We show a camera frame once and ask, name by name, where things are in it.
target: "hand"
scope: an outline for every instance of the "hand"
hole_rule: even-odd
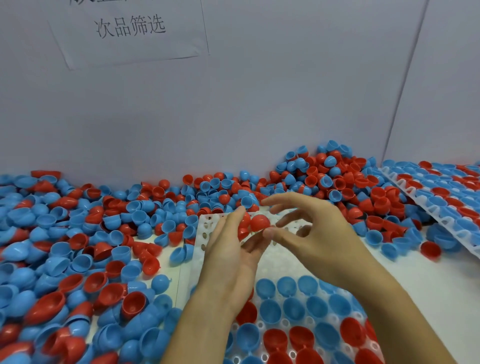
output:
[[[366,272],[380,265],[340,210],[328,201],[290,192],[261,203],[271,206],[272,214],[296,208],[283,216],[276,228],[265,229],[263,236],[289,249],[316,277],[350,291],[359,283],[365,285]],[[303,226],[297,235],[283,229],[299,219],[312,225]]]
[[[210,299],[226,305],[232,321],[252,292],[258,262],[270,244],[258,233],[240,246],[237,233],[244,214],[245,208],[240,206],[217,223],[196,290],[206,291]]]

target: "person's left hand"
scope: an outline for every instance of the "person's left hand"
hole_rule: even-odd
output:
[[[205,250],[196,290],[226,305],[232,320],[247,302],[258,262],[270,244],[259,232],[240,245],[237,234],[244,214],[245,208],[240,206],[217,223]]]

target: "white paper sign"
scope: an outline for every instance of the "white paper sign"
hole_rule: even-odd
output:
[[[71,70],[207,53],[200,0],[44,0]]]

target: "forearm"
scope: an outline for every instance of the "forearm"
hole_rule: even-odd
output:
[[[375,329],[386,364],[455,363],[410,296],[385,268],[379,263],[371,265],[366,275],[366,282],[351,292]]]
[[[221,364],[234,317],[220,302],[196,291],[187,302],[162,364]]]

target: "white plastic egg tray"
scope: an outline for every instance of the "white plastic egg tray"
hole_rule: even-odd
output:
[[[432,216],[438,223],[447,229],[452,236],[457,239],[466,249],[475,255],[477,258],[480,258],[480,246],[474,246],[470,243],[470,236],[471,233],[468,230],[459,230],[455,231],[453,228],[453,224],[455,223],[455,219],[450,216],[446,216],[444,218],[440,217],[440,208],[438,206],[430,206],[427,207],[427,197],[426,196],[416,196],[417,189],[413,186],[408,187],[406,186],[407,181],[404,179],[397,179],[398,173],[391,172],[390,168],[382,167],[382,173],[392,182],[394,183],[400,190],[402,190],[408,197],[410,197],[415,203],[423,208],[427,214]],[[422,188],[425,191],[430,191],[429,187]]]
[[[275,224],[284,214],[286,214],[288,211],[284,211],[278,215],[273,215],[268,211],[259,211],[256,213],[251,213],[250,215],[253,217],[254,215],[257,214],[264,214],[266,215],[269,219],[271,224]],[[198,282],[198,278],[200,276],[200,271],[202,269],[202,264],[204,261],[204,250],[202,249],[202,245],[207,245],[208,244],[208,239],[210,237],[210,234],[214,230],[218,220],[223,216],[223,214],[213,214],[213,215],[202,215],[200,217],[200,221],[198,224],[198,230],[197,230],[197,237],[195,240],[195,248],[193,251],[193,259],[192,259],[192,265],[191,265],[191,270],[190,270],[190,278],[189,278],[189,283],[188,283],[188,291],[187,291],[187,297],[183,297],[185,299],[185,302],[188,300],[188,297],[190,296],[191,290],[196,286]],[[296,231],[303,225],[309,224],[308,222],[304,220],[299,220],[299,221],[294,221],[286,226],[286,229],[290,230],[292,233],[296,233]],[[284,276],[290,276],[292,277],[296,282],[298,281],[298,278],[301,276],[308,275],[311,276],[311,273],[298,261],[298,259],[286,248],[281,246],[280,244],[275,244],[272,243],[270,246],[267,248],[265,251],[264,255],[262,256],[260,263],[258,265],[258,270],[257,274],[255,277],[255,285],[256,282],[259,279],[262,278],[268,278],[270,279],[276,286],[277,281]],[[350,302],[352,307],[355,307],[355,304],[352,303],[352,295],[346,290],[343,290],[341,288],[336,288],[336,292],[339,295],[342,295],[343,297],[347,298],[347,300]],[[320,287],[316,293],[317,296],[322,298],[325,302],[328,302],[328,298],[330,297],[330,294],[323,291]],[[297,293],[295,295],[297,299],[300,300],[302,305],[305,307],[305,302],[308,299],[308,296],[305,295],[304,293],[300,292],[300,290],[297,288]],[[276,290],[275,297],[273,298],[277,303],[280,305],[280,307],[283,307],[283,301],[286,299],[280,293],[278,290]],[[260,338],[263,337],[264,332],[267,329],[270,328],[278,328],[283,330],[287,337],[288,337],[288,332],[291,327],[293,326],[304,326],[310,329],[310,331],[314,332],[315,326],[319,322],[327,322],[331,325],[333,325],[338,332],[340,328],[340,324],[343,318],[340,318],[337,316],[335,313],[332,312],[331,307],[329,306],[328,314],[320,320],[314,320],[311,316],[308,316],[308,311],[306,310],[306,315],[303,318],[303,320],[299,322],[290,322],[286,317],[285,313],[283,312],[282,309],[282,317],[277,325],[268,325],[265,322],[261,320],[260,317],[260,304],[262,303],[262,299],[256,294],[256,289],[255,289],[255,294],[251,300],[251,302],[256,306],[257,308],[257,320],[255,322],[255,325],[258,327],[260,331]],[[359,311],[354,311],[349,315],[350,317],[353,317],[357,319],[362,325],[365,324],[365,314],[363,312]],[[233,334],[233,339],[234,339],[234,344],[232,351],[229,353],[227,356],[228,359],[230,359],[234,364],[240,364],[241,361],[247,357],[249,354],[243,352],[236,344],[236,333],[239,328],[238,323],[234,322],[232,327],[231,327],[231,332]],[[363,348],[368,348],[372,350],[374,353],[377,354],[377,356],[384,361],[382,352],[380,350],[380,346],[378,345],[377,342],[370,340],[367,337],[367,340],[365,341],[364,345],[362,346]],[[323,347],[321,347],[317,340],[315,340],[315,345],[314,349],[320,354],[322,357],[324,363],[330,363],[330,360],[333,356],[333,352],[329,352],[325,350]],[[340,339],[340,345],[337,348],[338,351],[343,352],[345,355],[347,355],[352,361],[355,359],[355,355],[358,352],[358,348],[354,348],[347,343],[345,343],[342,339]],[[296,357],[296,352],[292,348],[290,342],[288,341],[288,349],[287,349],[287,354],[290,356],[292,359],[292,362],[295,363],[295,357]],[[265,349],[265,346],[263,345],[263,340],[261,340],[260,346],[258,349],[251,353],[251,355],[256,356],[260,358],[264,363],[267,362],[268,360],[268,352]]]

